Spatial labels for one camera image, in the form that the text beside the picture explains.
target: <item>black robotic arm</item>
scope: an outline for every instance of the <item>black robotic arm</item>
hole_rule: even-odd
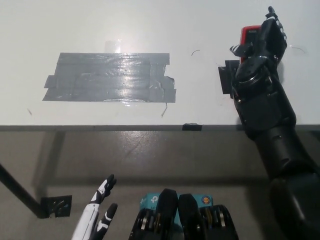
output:
[[[277,66],[286,47],[287,36],[269,7],[254,44],[236,49],[236,56],[248,58],[231,83],[232,94],[244,131],[255,142],[271,180],[270,202],[283,233],[289,240],[316,240],[320,171],[297,136],[296,115],[279,81]]]

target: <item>table surface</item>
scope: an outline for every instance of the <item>table surface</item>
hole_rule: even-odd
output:
[[[219,66],[241,28],[272,3],[287,35],[280,66],[299,126],[320,124],[319,0],[11,0],[0,2],[1,130],[202,130],[240,124]],[[170,53],[175,103],[42,101],[60,53]]]

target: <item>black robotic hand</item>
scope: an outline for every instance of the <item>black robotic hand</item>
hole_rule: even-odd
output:
[[[241,58],[263,58],[278,65],[287,48],[287,36],[275,10],[270,6],[255,42],[232,46],[230,51]]]

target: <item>metal table leg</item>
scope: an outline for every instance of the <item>metal table leg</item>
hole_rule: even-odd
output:
[[[48,212],[0,164],[0,181],[38,218],[46,219]]]

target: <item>tape piece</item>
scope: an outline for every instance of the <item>tape piece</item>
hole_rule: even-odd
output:
[[[169,65],[169,53],[60,53],[58,64]]]
[[[49,88],[43,101],[174,103],[176,89]]]
[[[61,53],[43,101],[175,103],[168,53]]]

